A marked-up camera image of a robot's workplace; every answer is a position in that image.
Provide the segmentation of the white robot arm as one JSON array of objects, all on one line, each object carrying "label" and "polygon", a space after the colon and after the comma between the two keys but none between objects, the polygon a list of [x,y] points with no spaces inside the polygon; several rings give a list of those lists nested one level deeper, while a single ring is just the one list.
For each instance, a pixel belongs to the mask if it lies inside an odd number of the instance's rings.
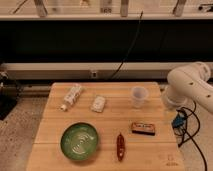
[{"label": "white robot arm", "polygon": [[204,62],[194,62],[177,67],[167,75],[168,85],[162,93],[162,101],[168,109],[183,107],[188,99],[213,114],[213,86],[210,67]]}]

